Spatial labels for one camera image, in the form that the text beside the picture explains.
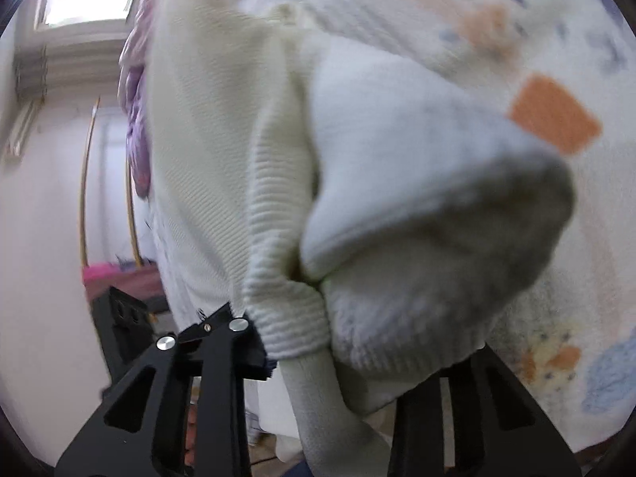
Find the white button-up jacket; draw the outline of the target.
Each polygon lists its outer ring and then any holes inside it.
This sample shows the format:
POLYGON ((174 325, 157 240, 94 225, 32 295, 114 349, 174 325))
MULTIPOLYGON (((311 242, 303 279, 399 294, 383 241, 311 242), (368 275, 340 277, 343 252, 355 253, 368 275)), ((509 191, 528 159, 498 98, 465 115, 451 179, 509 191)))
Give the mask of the white button-up jacket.
POLYGON ((550 145, 410 58, 157 0, 152 196, 186 288, 256 325, 317 476, 383 476, 365 417, 480 349, 574 208, 550 145))

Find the purple floral quilt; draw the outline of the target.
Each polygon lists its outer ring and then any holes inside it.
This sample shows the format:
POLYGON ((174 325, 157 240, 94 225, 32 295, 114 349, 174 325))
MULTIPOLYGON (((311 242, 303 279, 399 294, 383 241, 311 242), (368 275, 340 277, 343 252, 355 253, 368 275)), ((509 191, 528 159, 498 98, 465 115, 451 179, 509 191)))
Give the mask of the purple floral quilt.
POLYGON ((126 153, 137 196, 147 199, 151 188, 150 147, 145 133, 145 55, 152 36, 156 0, 139 0, 133 28, 124 43, 118 65, 118 101, 128 120, 126 153))

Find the floral bed sheet mattress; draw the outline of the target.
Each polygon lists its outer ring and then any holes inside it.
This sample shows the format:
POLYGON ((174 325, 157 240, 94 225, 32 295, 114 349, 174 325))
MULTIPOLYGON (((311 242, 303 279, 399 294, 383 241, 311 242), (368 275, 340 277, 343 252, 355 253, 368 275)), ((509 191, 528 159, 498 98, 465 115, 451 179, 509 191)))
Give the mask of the floral bed sheet mattress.
POLYGON ((493 346, 570 448, 635 404, 635 40, 611 0, 147 0, 180 328, 230 302, 314 458, 493 346))

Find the wooden rail rack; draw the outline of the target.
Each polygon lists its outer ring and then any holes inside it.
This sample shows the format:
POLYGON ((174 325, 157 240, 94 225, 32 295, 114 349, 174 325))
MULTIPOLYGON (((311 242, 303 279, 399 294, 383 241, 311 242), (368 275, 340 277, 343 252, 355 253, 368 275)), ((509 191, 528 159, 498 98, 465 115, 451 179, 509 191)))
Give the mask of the wooden rail rack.
POLYGON ((124 118, 101 97, 92 107, 81 161, 79 251, 83 269, 143 264, 124 118))

